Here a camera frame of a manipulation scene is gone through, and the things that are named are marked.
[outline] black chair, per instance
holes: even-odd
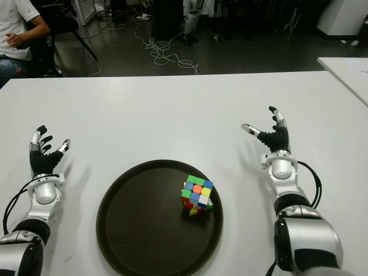
[[[78,34],[79,28],[77,21],[66,16],[71,13],[76,17],[76,12],[71,4],[71,0],[31,0],[33,6],[39,11],[42,18],[50,28],[51,35],[51,57],[54,60],[55,54],[55,36],[61,33],[71,32],[79,40],[79,42],[90,52],[92,57],[97,60],[96,55],[86,42]]]
[[[27,30],[33,29],[35,26],[31,22],[26,22]],[[42,37],[40,39],[33,40],[31,42],[25,43],[17,49],[27,49],[30,48],[32,53],[32,61],[29,77],[30,78],[41,78],[43,77],[49,69],[58,77],[62,77],[61,73],[55,66],[53,56],[51,55],[51,49],[47,43],[47,37]]]

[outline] white t-shirt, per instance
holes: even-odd
[[[24,50],[10,47],[6,42],[7,33],[17,35],[27,31],[25,21],[30,21],[40,13],[29,0],[0,0],[0,55],[15,59],[31,60],[29,47]]]

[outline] man's arm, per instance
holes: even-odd
[[[31,20],[31,22],[34,25],[34,28],[32,30],[29,30],[21,34],[15,33],[6,34],[6,36],[8,37],[6,42],[9,44],[9,46],[16,48],[25,42],[32,41],[34,39],[44,37],[50,34],[50,29],[41,16],[36,16]]]

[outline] rubik's cube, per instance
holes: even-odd
[[[211,194],[213,183],[192,175],[188,176],[182,190],[182,202],[184,208],[189,210],[189,215],[201,213],[212,208]]]

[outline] white table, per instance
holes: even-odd
[[[368,107],[368,58],[319,57],[318,62]]]
[[[54,149],[66,138],[72,144],[55,170],[65,172],[67,183],[43,275],[117,275],[97,244],[99,203],[122,173],[154,159],[198,168],[221,197],[222,237],[198,275],[264,275],[274,260],[275,214],[260,165],[268,150],[240,125],[270,131],[269,105],[286,116],[294,155],[322,180],[319,210],[342,240],[344,268],[364,275],[368,109],[323,71],[11,80],[0,90],[0,216],[30,178],[29,139],[45,124]],[[313,177],[299,172],[313,199]],[[23,197],[9,228],[27,207]],[[275,275],[290,274],[276,268]]]

